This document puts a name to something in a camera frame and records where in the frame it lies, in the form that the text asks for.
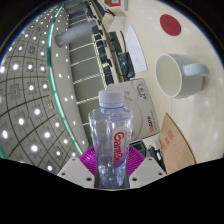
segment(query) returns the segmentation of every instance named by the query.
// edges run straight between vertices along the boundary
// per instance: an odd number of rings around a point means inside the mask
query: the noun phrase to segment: cable
[[[121,32],[121,36],[122,36],[122,38],[123,38],[123,42],[124,42],[124,48],[125,48],[125,55],[126,55],[126,65],[127,65],[127,71],[126,71],[126,74],[125,74],[125,76],[127,77],[127,75],[128,75],[128,73],[129,73],[129,66],[128,66],[128,54],[127,54],[127,51],[126,51],[126,43],[125,43],[125,39],[124,39],[124,34],[123,34],[123,32],[122,31],[120,31]]]

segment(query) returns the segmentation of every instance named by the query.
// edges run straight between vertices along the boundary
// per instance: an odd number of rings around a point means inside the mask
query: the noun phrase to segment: document
[[[132,26],[129,27],[125,36],[125,42],[131,57],[135,73],[147,71],[145,57],[139,43],[138,37]]]

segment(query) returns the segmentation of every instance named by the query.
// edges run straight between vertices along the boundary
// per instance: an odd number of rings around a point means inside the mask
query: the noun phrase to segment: paper
[[[168,114],[164,117],[159,141],[167,174],[195,164],[194,156],[187,142]]]
[[[129,27],[128,32],[125,36],[125,42],[129,50],[131,61],[135,70],[135,73],[147,71],[145,57],[138,37],[132,26]]]

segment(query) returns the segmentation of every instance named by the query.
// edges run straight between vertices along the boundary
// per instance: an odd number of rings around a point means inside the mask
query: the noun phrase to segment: brown paper
[[[195,164],[187,142],[167,113],[159,134],[159,141],[167,174]]]

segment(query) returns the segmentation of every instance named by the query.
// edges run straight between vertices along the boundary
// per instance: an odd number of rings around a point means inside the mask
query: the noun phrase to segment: desk
[[[198,27],[168,5],[155,0],[129,0],[128,4],[128,11],[124,12],[125,29],[122,31],[125,35],[129,26],[133,26],[148,67],[148,71],[136,74],[134,79],[145,80],[160,128],[167,112],[188,142],[197,163],[222,158],[224,71],[214,48]],[[182,30],[178,36],[169,36],[163,31],[160,26],[163,14],[169,14],[180,22]],[[205,78],[200,92],[183,99],[170,99],[160,91],[155,77],[155,63],[164,53],[184,54],[208,66],[209,76]]]

